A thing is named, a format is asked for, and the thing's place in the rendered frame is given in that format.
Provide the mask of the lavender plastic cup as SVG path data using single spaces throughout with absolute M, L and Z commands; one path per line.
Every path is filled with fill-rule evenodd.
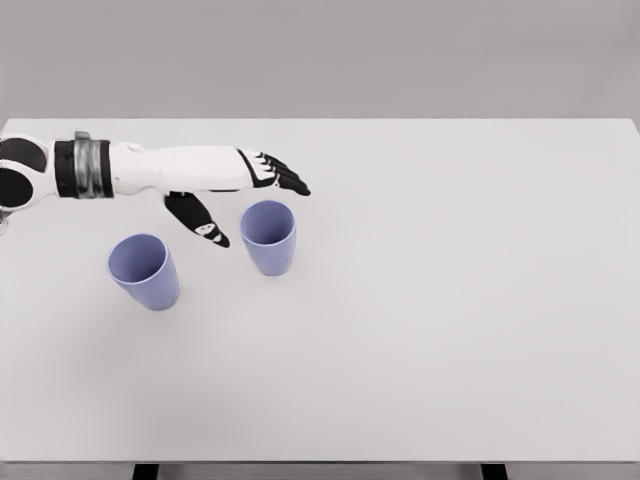
M 247 252 L 263 275 L 279 276 L 289 270 L 297 222 L 287 205 L 275 200 L 257 202 L 243 211 L 239 227 Z
M 155 235 L 139 233 L 122 239 L 111 249 L 106 268 L 111 279 L 147 309 L 169 309 L 179 298 L 171 252 Z

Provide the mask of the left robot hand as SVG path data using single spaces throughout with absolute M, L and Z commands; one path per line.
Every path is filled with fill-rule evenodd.
M 276 157 L 233 146 L 180 147 L 162 164 L 161 180 L 167 189 L 165 208 L 189 231 L 222 248 L 230 240 L 197 197 L 199 192 L 273 187 L 311 194 L 300 176 Z

